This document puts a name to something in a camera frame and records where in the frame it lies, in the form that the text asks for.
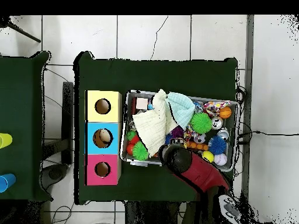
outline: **blue cup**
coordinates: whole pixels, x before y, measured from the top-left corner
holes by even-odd
[[[16,176],[12,173],[0,175],[0,193],[6,191],[7,188],[11,187],[16,182]]]

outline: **yellow box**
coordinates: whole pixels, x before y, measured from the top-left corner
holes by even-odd
[[[87,121],[119,123],[122,120],[122,112],[121,94],[119,92],[87,91]]]

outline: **dark green tablecloth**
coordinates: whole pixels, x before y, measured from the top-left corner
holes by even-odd
[[[156,165],[138,167],[122,162],[122,174],[115,186],[84,185],[84,92],[111,90],[123,95],[130,89],[178,92],[188,96],[235,100],[235,58],[225,61],[129,61],[92,59],[80,53],[74,62],[76,142],[75,196],[84,201],[193,201],[195,191]]]
[[[49,53],[31,58],[0,57],[0,132],[12,144],[0,149],[0,174],[13,173],[16,183],[0,199],[48,200],[39,185],[43,116],[42,69]]]

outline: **pink box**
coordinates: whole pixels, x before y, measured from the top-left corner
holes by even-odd
[[[96,166],[105,162],[109,173],[101,177],[96,174]],[[87,185],[88,186],[115,186],[121,175],[121,161],[118,155],[87,155]]]

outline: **blue box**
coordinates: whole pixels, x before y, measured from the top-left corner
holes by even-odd
[[[93,142],[93,135],[97,130],[107,129],[112,134],[112,142],[106,148],[99,148]],[[121,123],[89,122],[87,126],[87,154],[89,155],[118,155],[120,143]]]

